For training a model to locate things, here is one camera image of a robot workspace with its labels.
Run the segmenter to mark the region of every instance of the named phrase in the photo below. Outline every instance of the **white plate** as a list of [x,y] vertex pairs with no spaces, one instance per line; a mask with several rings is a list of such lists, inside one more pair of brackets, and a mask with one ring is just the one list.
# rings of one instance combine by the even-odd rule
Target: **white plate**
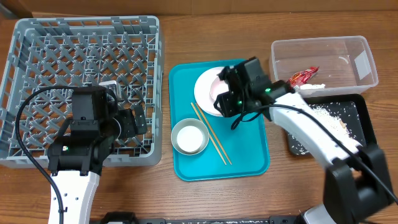
[[215,100],[212,99],[211,92],[211,84],[218,78],[218,74],[224,69],[224,67],[215,67],[211,68],[205,72],[203,72],[194,88],[195,100],[197,101],[200,108],[213,116],[222,116],[221,113],[214,108]]

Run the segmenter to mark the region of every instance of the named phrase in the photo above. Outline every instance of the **wooden chopstick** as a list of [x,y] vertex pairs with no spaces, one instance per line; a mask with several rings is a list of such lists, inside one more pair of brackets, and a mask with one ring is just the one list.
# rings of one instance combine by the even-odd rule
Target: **wooden chopstick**
[[218,140],[218,137],[217,137],[216,133],[214,133],[213,128],[211,127],[210,123],[207,121],[207,118],[206,118],[205,114],[203,114],[203,111],[201,110],[201,108],[200,108],[200,106],[198,105],[198,103],[196,103],[196,105],[197,105],[197,107],[198,107],[198,109],[199,109],[200,114],[201,114],[201,115],[203,116],[203,118],[205,119],[206,124],[207,124],[207,126],[209,127],[211,133],[213,133],[214,138],[216,139],[217,143],[220,145],[220,148],[221,148],[221,150],[223,151],[223,153],[224,153],[226,159],[228,160],[229,164],[232,165],[232,162],[231,162],[231,160],[229,159],[227,153],[225,152],[223,145],[221,145],[221,142],[220,142],[220,140]]
[[[191,106],[192,106],[193,110],[195,111],[195,113],[197,114],[199,120],[200,120],[201,122],[203,122],[203,120],[201,119],[201,117],[200,117],[200,115],[199,115],[197,109],[195,108],[195,105],[193,105],[193,103],[191,103]],[[223,155],[220,153],[220,150],[218,149],[217,144],[214,142],[214,139],[213,139],[213,137],[211,136],[211,134],[209,134],[209,137],[210,137],[210,140],[212,141],[214,147],[216,148],[218,154],[220,155],[221,159],[223,160],[224,164],[226,165],[226,162],[225,162],[225,160],[224,160],[224,157],[223,157]]]

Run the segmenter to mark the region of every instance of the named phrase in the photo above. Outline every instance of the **red object in container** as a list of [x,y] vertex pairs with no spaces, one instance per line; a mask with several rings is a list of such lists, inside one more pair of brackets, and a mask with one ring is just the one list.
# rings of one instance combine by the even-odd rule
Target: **red object in container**
[[292,78],[287,80],[287,83],[295,90],[300,89],[300,86],[306,84],[309,79],[311,79],[316,72],[319,70],[319,67],[310,67],[304,72],[296,72]]

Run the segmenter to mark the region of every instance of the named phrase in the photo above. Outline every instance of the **white label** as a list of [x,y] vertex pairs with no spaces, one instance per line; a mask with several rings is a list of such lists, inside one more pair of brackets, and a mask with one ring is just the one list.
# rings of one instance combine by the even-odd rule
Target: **white label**
[[362,80],[366,75],[369,75],[372,72],[368,55],[366,55],[365,51],[363,51],[358,57],[355,58],[355,65],[360,80]]

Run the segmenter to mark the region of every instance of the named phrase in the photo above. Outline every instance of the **chopstick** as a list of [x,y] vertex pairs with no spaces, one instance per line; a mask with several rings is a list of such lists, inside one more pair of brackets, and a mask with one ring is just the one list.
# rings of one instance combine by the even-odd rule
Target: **chopstick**
[[[195,111],[195,113],[197,114],[199,120],[200,120],[201,122],[203,122],[203,120],[201,119],[201,117],[200,117],[200,115],[199,115],[197,109],[196,109],[195,106],[193,105],[193,103],[191,103],[191,106],[192,106],[193,110]],[[226,162],[225,162],[225,160],[224,160],[224,157],[223,157],[223,155],[220,153],[220,150],[218,149],[217,144],[214,142],[214,139],[213,139],[213,137],[211,136],[211,134],[209,134],[209,137],[210,137],[210,140],[212,141],[214,147],[216,148],[218,154],[220,155],[221,159],[223,160],[224,164],[226,165]]]
[[207,118],[206,118],[205,114],[203,114],[203,111],[201,110],[201,108],[200,108],[200,106],[198,105],[198,103],[196,103],[196,105],[197,105],[197,107],[198,107],[198,109],[199,109],[200,114],[201,114],[201,115],[203,116],[203,118],[205,119],[206,124],[207,124],[207,126],[209,127],[211,133],[213,133],[214,138],[216,139],[217,143],[220,145],[220,148],[221,148],[221,150],[223,151],[223,153],[224,153],[226,159],[228,160],[229,164],[232,165],[232,162],[231,162],[231,160],[229,159],[227,153],[225,152],[223,145],[221,145],[221,142],[220,142],[220,140],[218,140],[218,137],[217,137],[216,133],[214,133],[213,128],[211,127],[210,123],[207,121]]

